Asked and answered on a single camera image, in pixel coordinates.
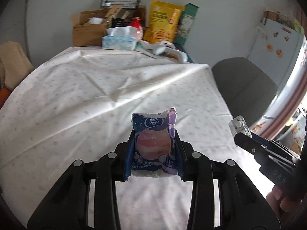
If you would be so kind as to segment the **person's right hand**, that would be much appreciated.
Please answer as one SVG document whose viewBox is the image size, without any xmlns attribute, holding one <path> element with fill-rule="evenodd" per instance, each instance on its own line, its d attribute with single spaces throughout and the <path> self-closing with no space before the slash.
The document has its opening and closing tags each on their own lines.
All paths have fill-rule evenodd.
<svg viewBox="0 0 307 230">
<path fill-rule="evenodd" d="M 269 192 L 266 196 L 266 201 L 279 218 L 281 214 L 292 213 L 297 210 L 302 203 L 302 200 L 292 200 L 290 197 L 277 186 L 272 188 L 272 191 Z"/>
</svg>

